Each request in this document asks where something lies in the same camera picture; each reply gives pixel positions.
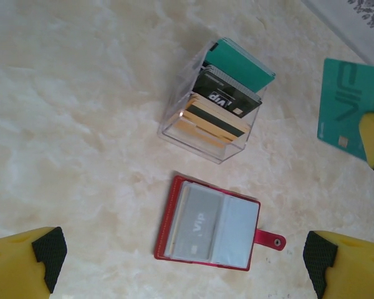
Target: card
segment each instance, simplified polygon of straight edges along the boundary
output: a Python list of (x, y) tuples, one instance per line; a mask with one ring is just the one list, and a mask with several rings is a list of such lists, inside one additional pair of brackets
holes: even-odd
[(166, 243), (165, 256), (167, 257), (169, 257), (173, 253), (173, 249), (175, 247), (175, 242), (176, 242), (175, 239), (176, 239), (178, 228), (180, 225), (181, 215), (182, 215), (185, 203), (186, 203), (187, 196), (189, 194), (188, 185), (190, 184), (191, 184), (190, 182), (185, 181), (181, 185), (179, 200), (177, 202), (177, 206), (175, 209), (175, 215), (173, 216), (175, 221), (172, 223), (172, 226), (169, 232), (168, 241)]
[(227, 38), (218, 40), (208, 51), (204, 60), (204, 66), (207, 65), (214, 65), (254, 93), (276, 77), (272, 70)]
[(211, 245), (223, 195), (194, 183), (185, 188), (189, 192), (180, 215), (173, 257), (207, 262), (211, 257)]
[(217, 136), (209, 134), (207, 131), (197, 127), (190, 121), (179, 120), (175, 124), (175, 129), (180, 130), (180, 133), (191, 135), (202, 140), (207, 145), (214, 146), (215, 148), (224, 148), (230, 141), (223, 141)]
[(205, 131), (207, 134), (210, 134), (225, 143), (233, 142), (239, 136), (244, 134), (242, 131), (227, 126), (226, 123), (223, 124), (223, 127), (226, 127), (227, 130), (224, 130), (222, 127), (218, 126), (217, 123), (213, 123), (214, 118), (209, 113), (193, 106), (190, 106), (183, 112), (183, 118), (194, 123), (200, 130)]
[(202, 95), (240, 118), (262, 103), (258, 95), (213, 65), (207, 66), (200, 73), (193, 92)]
[(224, 195), (212, 259), (214, 263), (246, 267), (251, 257), (259, 217), (258, 202)]
[(359, 123), (374, 112), (374, 67), (325, 59), (317, 138), (367, 160)]

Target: teal card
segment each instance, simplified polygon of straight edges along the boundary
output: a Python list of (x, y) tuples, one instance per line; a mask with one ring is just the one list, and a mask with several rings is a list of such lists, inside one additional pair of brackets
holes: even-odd
[(374, 67), (325, 59), (317, 138), (366, 160), (359, 122), (374, 112)]
[(227, 38), (217, 41), (206, 54), (204, 63), (214, 65), (255, 93), (276, 77), (272, 70)]

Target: white marble table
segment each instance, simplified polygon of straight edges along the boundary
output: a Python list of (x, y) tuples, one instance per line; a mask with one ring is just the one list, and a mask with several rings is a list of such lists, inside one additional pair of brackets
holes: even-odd
[[(212, 32), (277, 73), (220, 166), (156, 135)], [(63, 228), (51, 298), (315, 298), (309, 230), (374, 241), (374, 172), (316, 139), (326, 57), (359, 61), (298, 0), (0, 0), (0, 237)], [(255, 246), (248, 273), (155, 260), (173, 171), (257, 197), (285, 250)]]

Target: wallet strap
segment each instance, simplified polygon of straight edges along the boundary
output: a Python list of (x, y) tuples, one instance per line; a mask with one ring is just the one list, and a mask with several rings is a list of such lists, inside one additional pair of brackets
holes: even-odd
[(282, 235), (276, 235), (260, 229), (256, 229), (254, 242), (278, 251), (283, 250), (287, 243)]

